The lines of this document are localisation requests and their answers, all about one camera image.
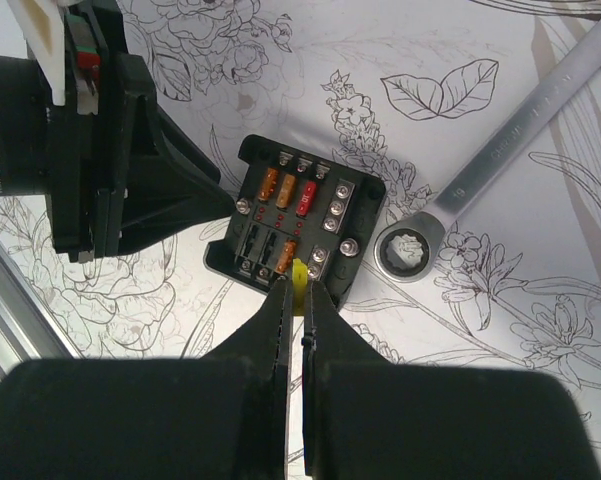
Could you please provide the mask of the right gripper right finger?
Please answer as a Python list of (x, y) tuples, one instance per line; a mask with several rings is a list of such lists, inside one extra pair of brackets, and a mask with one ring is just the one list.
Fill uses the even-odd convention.
[(304, 299), (304, 466), (314, 479), (598, 479), (579, 412), (553, 376), (395, 364)]

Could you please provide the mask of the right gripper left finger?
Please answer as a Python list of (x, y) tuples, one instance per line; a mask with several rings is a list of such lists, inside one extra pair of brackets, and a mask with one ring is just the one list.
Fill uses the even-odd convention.
[(0, 382), (0, 479), (282, 479), (293, 286), (199, 358), (40, 359)]

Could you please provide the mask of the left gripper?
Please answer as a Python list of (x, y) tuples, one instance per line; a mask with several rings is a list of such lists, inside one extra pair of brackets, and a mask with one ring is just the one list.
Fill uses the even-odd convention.
[(130, 255), (234, 211), (220, 172), (157, 104), (113, 1), (62, 1), (65, 105), (26, 40), (0, 55), (0, 197), (41, 196), (73, 262)]

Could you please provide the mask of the black fuse box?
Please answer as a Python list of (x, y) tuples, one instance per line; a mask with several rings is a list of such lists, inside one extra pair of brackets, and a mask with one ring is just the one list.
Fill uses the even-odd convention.
[[(259, 135), (242, 141), (238, 157), (248, 169), (236, 210), (224, 237), (208, 243), (205, 266), (268, 293), (299, 258), (310, 279), (322, 282), (342, 307), (385, 201), (383, 180)], [(308, 214), (299, 217), (308, 180), (317, 192)]]

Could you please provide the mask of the red blade fuse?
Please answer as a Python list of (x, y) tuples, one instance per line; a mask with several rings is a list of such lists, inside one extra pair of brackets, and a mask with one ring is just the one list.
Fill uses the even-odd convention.
[(296, 207), (296, 215), (305, 217), (311, 209), (312, 203), (317, 192), (317, 184), (314, 181), (308, 180), (301, 192), (300, 199)]

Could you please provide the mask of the yellow blade fuse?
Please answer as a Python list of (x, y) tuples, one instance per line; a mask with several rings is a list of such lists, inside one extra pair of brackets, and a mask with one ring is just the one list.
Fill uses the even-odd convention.
[(304, 315), (305, 295), (309, 283), (308, 266), (299, 258), (292, 262), (291, 280), (293, 287), (293, 315)]

